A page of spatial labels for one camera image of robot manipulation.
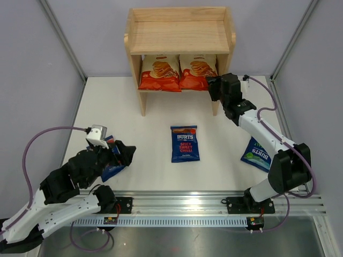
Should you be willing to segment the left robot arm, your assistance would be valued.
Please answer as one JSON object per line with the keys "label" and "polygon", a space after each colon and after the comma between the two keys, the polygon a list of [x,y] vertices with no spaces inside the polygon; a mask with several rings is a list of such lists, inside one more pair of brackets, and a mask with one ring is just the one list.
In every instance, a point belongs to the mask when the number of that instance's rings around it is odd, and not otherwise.
{"label": "left robot arm", "polygon": [[1,220],[1,253],[19,254],[39,246],[61,227],[83,216],[118,210],[117,199],[108,185],[98,186],[91,194],[74,204],[67,201],[78,196],[81,189],[92,186],[108,166],[127,167],[131,164],[135,146],[122,141],[109,148],[91,146],[70,158],[43,180],[24,208],[23,216]]}

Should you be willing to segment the cassava chips bag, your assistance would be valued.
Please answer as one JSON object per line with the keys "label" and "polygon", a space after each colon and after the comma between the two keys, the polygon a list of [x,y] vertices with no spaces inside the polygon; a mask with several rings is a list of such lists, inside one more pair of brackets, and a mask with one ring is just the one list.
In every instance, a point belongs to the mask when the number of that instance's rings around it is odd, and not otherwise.
{"label": "cassava chips bag", "polygon": [[208,90],[206,78],[218,75],[217,56],[214,54],[179,55],[179,61],[182,72],[179,83],[181,90]]}
{"label": "cassava chips bag", "polygon": [[179,55],[145,55],[140,90],[181,92]]}

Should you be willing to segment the blue sea salt vinegar bag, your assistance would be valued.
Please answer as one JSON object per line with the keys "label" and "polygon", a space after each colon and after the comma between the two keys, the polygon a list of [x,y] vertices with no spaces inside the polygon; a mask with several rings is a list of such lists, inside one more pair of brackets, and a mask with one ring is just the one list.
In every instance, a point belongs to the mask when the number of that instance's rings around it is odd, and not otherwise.
{"label": "blue sea salt vinegar bag", "polygon": [[269,154],[253,137],[250,138],[249,143],[240,160],[264,172],[269,172],[272,162]]}

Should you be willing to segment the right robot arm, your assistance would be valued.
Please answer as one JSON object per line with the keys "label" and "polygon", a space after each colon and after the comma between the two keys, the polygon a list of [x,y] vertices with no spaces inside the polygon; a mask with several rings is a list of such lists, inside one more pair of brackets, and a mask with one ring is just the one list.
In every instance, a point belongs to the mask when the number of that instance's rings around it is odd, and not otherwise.
{"label": "right robot arm", "polygon": [[229,214],[273,214],[272,198],[291,193],[307,182],[316,186],[310,148],[304,143],[296,144],[266,122],[262,110],[243,98],[238,76],[227,73],[206,80],[211,100],[220,101],[226,117],[256,139],[271,158],[265,180],[246,189],[243,196],[222,200]]}

